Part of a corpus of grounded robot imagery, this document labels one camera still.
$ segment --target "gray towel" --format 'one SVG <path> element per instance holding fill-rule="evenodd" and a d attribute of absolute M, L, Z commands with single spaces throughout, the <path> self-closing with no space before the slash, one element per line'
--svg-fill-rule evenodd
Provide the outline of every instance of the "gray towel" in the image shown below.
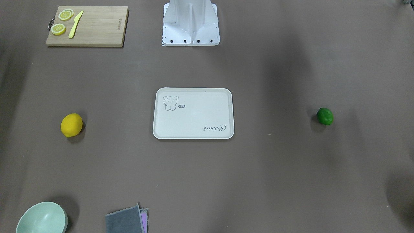
<path fill-rule="evenodd" d="M 107 214 L 105 220 L 106 233 L 145 233 L 138 205 Z"/>

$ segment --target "knife handle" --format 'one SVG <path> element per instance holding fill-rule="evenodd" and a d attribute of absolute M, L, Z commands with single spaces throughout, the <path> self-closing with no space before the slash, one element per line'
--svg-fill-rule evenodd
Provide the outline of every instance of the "knife handle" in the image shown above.
<path fill-rule="evenodd" d="M 78 22 L 75 22 L 75 24 L 73 25 L 73 27 L 72 27 L 72 29 L 70 30 L 70 32 L 69 32 L 69 38 L 73 38 L 73 36 L 75 35 L 75 31 L 76 31 L 76 27 L 77 27 L 77 24 L 78 24 Z"/>

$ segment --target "bowl rim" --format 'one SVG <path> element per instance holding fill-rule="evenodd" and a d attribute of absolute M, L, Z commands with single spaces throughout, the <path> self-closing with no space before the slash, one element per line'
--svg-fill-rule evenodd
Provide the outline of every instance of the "bowl rim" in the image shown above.
<path fill-rule="evenodd" d="M 52 203 L 52 204 L 54 204 L 54 205 L 56 205 L 56 206 L 58 206 L 59 207 L 59 209 L 62 211 L 62 213 L 63 213 L 63 215 L 65 216 L 65 225 L 64 225 L 64 227 L 63 227 L 63 229 L 62 229 L 62 233 L 63 232 L 65 232 L 66 231 L 66 227 L 67 227 L 67 214 L 66 214 L 66 211 L 60 206 L 60 205 L 58 205 L 57 203 L 55 203 L 55 202 L 52 202 L 52 201 L 43 201 L 43 202 L 39 202 L 39 203 L 37 203 L 37 204 L 35 204 L 35 205 L 33 205 L 32 207 L 30 207 L 28 210 L 26 210 L 26 212 L 21 216 L 21 218 L 20 218 L 20 220 L 19 220 L 19 222 L 17 223 L 17 227 L 16 227 L 16 233 L 18 233 L 17 232 L 17 230 L 19 229 L 19 225 L 20 225 L 20 222 L 22 221 L 22 219 L 24 218 L 24 216 L 32 209 L 32 208 L 34 208 L 34 207 L 36 207 L 36 206 L 38 206 L 38 205 L 42 205 L 42 204 L 45 204 L 45 203 Z"/>

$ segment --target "green lime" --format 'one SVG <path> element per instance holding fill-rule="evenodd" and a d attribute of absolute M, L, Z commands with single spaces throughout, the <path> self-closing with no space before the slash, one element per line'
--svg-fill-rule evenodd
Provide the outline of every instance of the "green lime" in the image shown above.
<path fill-rule="evenodd" d="M 318 121 L 324 125 L 330 125 L 334 121 L 334 114 L 327 108 L 320 108 L 318 111 Z"/>

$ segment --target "white metal bracket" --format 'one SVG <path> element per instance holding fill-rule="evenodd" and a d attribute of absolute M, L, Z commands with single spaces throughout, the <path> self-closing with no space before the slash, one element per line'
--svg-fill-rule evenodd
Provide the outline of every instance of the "white metal bracket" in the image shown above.
<path fill-rule="evenodd" d="M 164 5 L 163 23 L 163 46 L 220 43 L 217 5 L 210 0 L 171 0 Z"/>

